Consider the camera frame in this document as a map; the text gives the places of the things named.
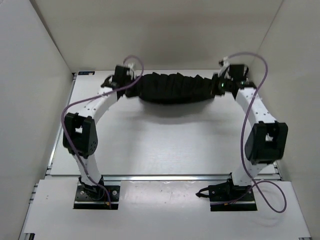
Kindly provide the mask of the black pleated skirt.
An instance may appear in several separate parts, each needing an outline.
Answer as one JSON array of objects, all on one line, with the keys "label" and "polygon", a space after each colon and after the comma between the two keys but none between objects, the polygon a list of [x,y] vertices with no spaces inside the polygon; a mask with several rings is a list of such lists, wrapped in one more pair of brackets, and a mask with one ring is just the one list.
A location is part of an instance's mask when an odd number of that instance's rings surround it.
[{"label": "black pleated skirt", "polygon": [[127,97],[139,97],[154,104],[190,104],[214,98],[214,81],[200,75],[186,76],[181,73],[143,75]]}]

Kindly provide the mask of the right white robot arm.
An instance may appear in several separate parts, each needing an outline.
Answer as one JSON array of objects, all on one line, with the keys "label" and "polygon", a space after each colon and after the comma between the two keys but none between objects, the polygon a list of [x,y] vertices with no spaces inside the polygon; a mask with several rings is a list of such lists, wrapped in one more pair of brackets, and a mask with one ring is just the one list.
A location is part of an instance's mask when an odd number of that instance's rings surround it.
[{"label": "right white robot arm", "polygon": [[283,158],[288,125],[279,122],[264,105],[258,87],[248,80],[249,68],[244,64],[219,62],[220,70],[212,77],[213,93],[231,93],[245,113],[240,134],[241,166],[231,173],[232,183],[224,187],[224,195],[236,200],[242,188],[251,184],[261,170]]}]

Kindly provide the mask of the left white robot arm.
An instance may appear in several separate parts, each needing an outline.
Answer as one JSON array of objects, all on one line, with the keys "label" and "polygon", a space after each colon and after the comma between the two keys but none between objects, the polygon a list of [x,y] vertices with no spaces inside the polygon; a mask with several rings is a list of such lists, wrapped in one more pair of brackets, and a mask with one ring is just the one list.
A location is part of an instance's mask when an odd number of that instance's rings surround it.
[{"label": "left white robot arm", "polygon": [[95,158],[98,147],[96,124],[139,79],[135,76],[134,63],[117,65],[95,96],[73,102],[62,111],[62,144],[77,163],[83,191],[94,201],[104,200],[107,206],[111,205],[110,192],[104,185]]}]

